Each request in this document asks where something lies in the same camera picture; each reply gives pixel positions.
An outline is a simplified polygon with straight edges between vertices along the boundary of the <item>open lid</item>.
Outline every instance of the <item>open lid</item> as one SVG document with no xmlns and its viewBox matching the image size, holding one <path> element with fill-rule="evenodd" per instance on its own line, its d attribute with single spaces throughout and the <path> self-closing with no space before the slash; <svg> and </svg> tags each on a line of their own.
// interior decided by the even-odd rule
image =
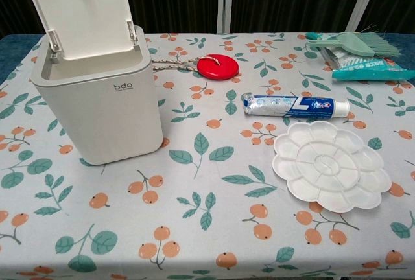
<svg viewBox="0 0 415 280">
<path fill-rule="evenodd" d="M 128 0 L 33 0 L 51 43 L 66 60 L 125 52 L 137 36 Z"/>
</svg>

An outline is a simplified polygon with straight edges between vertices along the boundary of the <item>tablecloth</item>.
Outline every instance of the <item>tablecloth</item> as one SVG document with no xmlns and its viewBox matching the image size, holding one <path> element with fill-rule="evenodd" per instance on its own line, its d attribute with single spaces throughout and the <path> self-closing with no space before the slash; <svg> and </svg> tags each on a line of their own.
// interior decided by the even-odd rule
<svg viewBox="0 0 415 280">
<path fill-rule="evenodd" d="M 305 42 L 303 33 L 147 35 L 153 59 L 221 53 L 239 75 L 154 73 L 163 144 L 98 167 L 31 84 L 35 45 L 0 86 L 0 279 L 413 277 L 414 89 L 334 81 Z M 271 145 L 308 120 L 246 116 L 246 92 L 349 100 L 351 113 L 329 122 L 383 157 L 393 184 L 381 205 L 339 214 L 293 197 L 272 170 Z"/>
</svg>

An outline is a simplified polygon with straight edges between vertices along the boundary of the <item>toothpaste tube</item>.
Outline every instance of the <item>toothpaste tube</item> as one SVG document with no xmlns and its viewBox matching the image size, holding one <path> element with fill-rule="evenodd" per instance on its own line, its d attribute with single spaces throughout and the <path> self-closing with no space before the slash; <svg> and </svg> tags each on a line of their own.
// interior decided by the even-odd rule
<svg viewBox="0 0 415 280">
<path fill-rule="evenodd" d="M 348 115 L 349 102 L 320 97 L 284 97 L 277 95 L 243 95 L 247 115 L 328 119 Z"/>
</svg>

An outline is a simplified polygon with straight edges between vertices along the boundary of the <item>mint green brush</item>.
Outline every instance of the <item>mint green brush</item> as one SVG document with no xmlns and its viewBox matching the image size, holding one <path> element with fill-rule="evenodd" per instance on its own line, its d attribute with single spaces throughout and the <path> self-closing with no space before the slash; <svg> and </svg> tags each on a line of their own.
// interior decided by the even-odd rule
<svg viewBox="0 0 415 280">
<path fill-rule="evenodd" d="M 336 39 L 311 40 L 308 46 L 341 47 L 359 56 L 399 56 L 400 51 L 374 32 L 341 32 Z"/>
</svg>

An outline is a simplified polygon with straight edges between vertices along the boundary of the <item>red round object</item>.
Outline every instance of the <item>red round object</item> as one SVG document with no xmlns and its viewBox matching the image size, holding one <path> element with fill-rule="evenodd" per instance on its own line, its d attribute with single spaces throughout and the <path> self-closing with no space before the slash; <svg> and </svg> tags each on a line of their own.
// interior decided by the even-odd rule
<svg viewBox="0 0 415 280">
<path fill-rule="evenodd" d="M 226 80 L 239 73 L 238 63 L 233 58 L 222 54 L 208 54 L 206 56 L 216 58 L 220 65 L 208 58 L 199 60 L 197 70 L 202 76 L 213 80 Z"/>
</svg>

